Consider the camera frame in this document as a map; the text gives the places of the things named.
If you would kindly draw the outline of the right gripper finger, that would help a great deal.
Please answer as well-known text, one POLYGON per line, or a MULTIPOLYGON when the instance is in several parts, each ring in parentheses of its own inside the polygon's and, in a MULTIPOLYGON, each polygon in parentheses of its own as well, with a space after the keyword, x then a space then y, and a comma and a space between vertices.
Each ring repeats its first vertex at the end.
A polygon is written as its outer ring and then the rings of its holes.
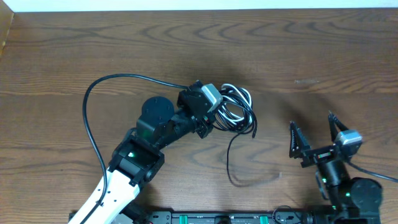
POLYGON ((329 122, 330 135, 331 135, 332 142, 335 141, 335 139, 340 131, 348 130, 348 128, 331 111, 329 111, 329 114, 328 114, 328 122, 329 122))
POLYGON ((289 157, 290 158, 302 158, 304 152, 310 150, 310 145, 303 135, 301 129, 297 126, 294 121, 290 122, 289 126, 290 130, 290 149, 289 149, 289 157))

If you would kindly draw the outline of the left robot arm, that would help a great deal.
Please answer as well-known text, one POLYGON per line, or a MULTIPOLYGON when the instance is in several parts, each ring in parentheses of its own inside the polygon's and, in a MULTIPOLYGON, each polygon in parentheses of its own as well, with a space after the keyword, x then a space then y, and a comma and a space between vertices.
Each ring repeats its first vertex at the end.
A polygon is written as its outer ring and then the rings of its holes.
POLYGON ((188 133, 205 138, 212 131, 222 99, 214 85, 196 82, 179 93, 176 105, 163 96, 146 100, 136 127, 114 150, 106 177, 70 223, 111 223, 163 166, 161 149, 188 133))

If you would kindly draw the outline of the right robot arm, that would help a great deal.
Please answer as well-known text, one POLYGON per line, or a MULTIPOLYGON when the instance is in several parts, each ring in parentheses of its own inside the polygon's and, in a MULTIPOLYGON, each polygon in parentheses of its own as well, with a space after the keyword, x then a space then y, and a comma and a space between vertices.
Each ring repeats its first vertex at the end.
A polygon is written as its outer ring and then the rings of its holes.
POLYGON ((303 168, 317 167, 320 192, 330 205, 303 213, 302 223, 380 223, 382 186, 374 179, 350 177, 346 165, 357 153, 363 137, 345 126, 333 113, 328 115, 332 144, 313 149, 301 129, 290 122, 289 157, 301 159, 303 168))

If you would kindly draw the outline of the clear tape residue strip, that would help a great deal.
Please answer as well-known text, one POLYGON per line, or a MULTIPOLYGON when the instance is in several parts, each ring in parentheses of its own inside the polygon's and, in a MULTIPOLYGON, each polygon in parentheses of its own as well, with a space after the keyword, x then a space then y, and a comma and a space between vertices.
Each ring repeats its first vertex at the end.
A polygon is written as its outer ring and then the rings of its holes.
POLYGON ((319 80, 314 80, 314 79, 301 79, 301 80, 295 80, 294 83, 298 85, 313 85, 319 83, 319 80))

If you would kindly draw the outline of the cardboard side panel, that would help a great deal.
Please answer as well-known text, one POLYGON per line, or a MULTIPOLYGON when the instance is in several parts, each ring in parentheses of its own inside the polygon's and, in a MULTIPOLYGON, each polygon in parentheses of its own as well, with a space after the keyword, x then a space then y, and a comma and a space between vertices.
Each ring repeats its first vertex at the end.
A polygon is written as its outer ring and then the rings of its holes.
POLYGON ((0 8, 0 52, 2 55, 13 22, 14 12, 3 0, 1 0, 0 8))

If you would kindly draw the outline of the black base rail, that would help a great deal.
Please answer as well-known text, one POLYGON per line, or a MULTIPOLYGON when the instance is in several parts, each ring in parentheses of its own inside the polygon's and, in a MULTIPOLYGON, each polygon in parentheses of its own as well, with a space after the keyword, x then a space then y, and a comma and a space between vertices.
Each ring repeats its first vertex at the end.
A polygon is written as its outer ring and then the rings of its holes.
POLYGON ((310 212, 292 212, 284 209, 259 213, 217 213, 217 212, 170 212, 154 211, 138 216, 132 212, 118 214, 110 224, 295 224, 295 223, 330 223, 326 215, 310 212))

